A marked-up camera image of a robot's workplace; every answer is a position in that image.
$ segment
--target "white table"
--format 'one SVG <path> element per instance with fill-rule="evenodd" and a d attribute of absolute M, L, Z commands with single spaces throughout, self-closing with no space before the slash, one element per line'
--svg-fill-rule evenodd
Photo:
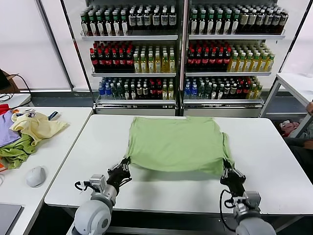
<path fill-rule="evenodd" d="M 69 126 L 52 138 L 41 141 L 36 146 L 37 151 L 19 169 L 1 172 L 5 179 L 0 186 L 0 203 L 24 207 L 10 235 L 29 233 L 48 189 L 92 114 L 92 108 L 35 107 L 35 110 L 47 116 L 57 111 L 61 114 L 58 120 L 67 122 Z M 31 188 L 26 184 L 25 175 L 39 165 L 45 168 L 46 181 L 39 188 Z"/>
<path fill-rule="evenodd" d="M 108 176 L 107 169 L 126 152 L 132 121 L 133 116 L 90 117 L 45 203 L 77 208 L 88 201 L 91 190 L 81 193 L 74 183 L 93 174 Z M 219 117 L 215 121 L 229 135 L 236 168 L 247 177 L 245 188 L 259 191 L 261 213 L 313 214 L 313 186 L 270 120 Z M 115 210 L 219 213 L 219 196 L 225 188 L 219 177 L 201 172 L 157 172 L 134 165 L 130 172 L 133 180 L 121 188 Z M 223 212 L 232 210 L 224 207 Z"/>
<path fill-rule="evenodd" d="M 30 101 L 30 94 L 18 93 L 18 94 L 14 94 L 10 100 L 4 103 L 0 103 L 0 104 L 8 104 L 10 108 L 14 108 L 20 105 L 24 105 L 29 101 Z M 34 105 L 32 102 L 30 102 L 29 104 L 27 104 L 27 106 L 34 106 Z"/>
<path fill-rule="evenodd" d="M 284 86 L 304 107 L 313 101 L 313 78 L 305 77 L 296 73 L 278 73 L 275 82 L 270 90 L 266 103 L 261 110 L 260 117 L 265 117 L 271 101 L 275 98 L 280 86 Z M 307 114 L 298 128 L 289 137 L 299 137 L 308 125 L 313 121 L 313 117 Z"/>

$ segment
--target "shelf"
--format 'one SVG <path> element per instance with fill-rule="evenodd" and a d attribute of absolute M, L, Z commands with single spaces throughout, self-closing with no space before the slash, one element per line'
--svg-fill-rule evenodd
<path fill-rule="evenodd" d="M 113 106 L 121 106 L 121 105 L 175 105 L 175 100 L 159 100 L 159 99 L 151 99 L 151 100 L 106 100 L 99 99 L 98 104 L 100 105 L 113 105 Z"/>
<path fill-rule="evenodd" d="M 186 77 L 202 76 L 270 76 L 271 72 L 187 72 Z"/>
<path fill-rule="evenodd" d="M 82 36 L 84 41 L 175 41 L 178 35 Z"/>
<path fill-rule="evenodd" d="M 184 106 L 188 105 L 263 105 L 261 99 L 185 99 Z"/>
<path fill-rule="evenodd" d="M 266 35 L 266 34 L 212 34 L 212 35 L 189 35 L 189 40 L 206 40 L 206 39 L 229 39 L 229 40 L 282 40 L 285 35 Z"/>
<path fill-rule="evenodd" d="M 93 77 L 175 77 L 176 73 L 92 73 Z"/>

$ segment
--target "person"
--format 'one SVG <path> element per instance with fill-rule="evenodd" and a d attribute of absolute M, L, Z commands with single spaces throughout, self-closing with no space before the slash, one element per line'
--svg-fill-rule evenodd
<path fill-rule="evenodd" d="M 313 102 L 307 105 L 307 111 L 313 115 Z M 284 140 L 311 183 L 313 183 L 313 140 L 289 137 L 284 138 Z"/>

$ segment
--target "floor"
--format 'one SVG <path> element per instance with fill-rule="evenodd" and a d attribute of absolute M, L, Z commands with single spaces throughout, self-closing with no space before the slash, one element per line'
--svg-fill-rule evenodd
<path fill-rule="evenodd" d="M 55 106 L 55 107 L 92 107 L 93 101 L 91 97 L 34 97 L 33 104 L 35 106 Z M 280 112 L 297 112 L 297 113 L 304 113 L 305 109 L 302 105 L 299 105 L 298 101 L 293 97 L 276 97 L 273 105 L 270 107 L 270 113 L 280 113 Z M 123 215 L 115 213 L 115 220 L 123 220 L 126 221 L 128 217 L 123 219 Z M 148 223 L 151 225 L 151 220 L 148 216 L 144 216 L 141 218 L 140 214 L 132 214 L 132 216 L 136 219 L 136 221 L 141 221 L 142 223 Z M 196 218 L 192 216 L 194 219 L 195 224 L 201 224 L 203 229 L 208 229 L 208 227 L 214 227 L 213 222 L 214 218 L 205 218 L 202 217 Z M 163 219 L 153 219 L 154 221 L 159 222 L 160 224 L 164 225 L 167 224 L 167 228 L 175 229 L 187 229 L 188 224 L 190 224 L 190 217 L 186 218 L 186 216 L 179 217 L 176 215 L 167 216 L 166 220 Z M 73 219 L 69 216 L 62 208 L 59 207 L 50 207 L 44 205 L 42 210 L 40 211 L 40 215 L 38 216 L 34 226 L 30 231 L 30 235 L 65 235 L 70 228 Z M 304 217 L 294 224 L 290 225 L 283 231 L 278 233 L 279 235 L 292 235 L 292 234 L 301 234 L 301 235 L 312 235 L 313 234 L 313 217 Z"/>

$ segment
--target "computer mouse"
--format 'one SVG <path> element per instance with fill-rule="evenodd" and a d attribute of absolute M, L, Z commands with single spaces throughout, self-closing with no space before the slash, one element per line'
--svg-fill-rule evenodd
<path fill-rule="evenodd" d="M 41 166 L 31 169 L 26 174 L 26 183 L 28 186 L 34 188 L 45 181 L 45 169 Z"/>

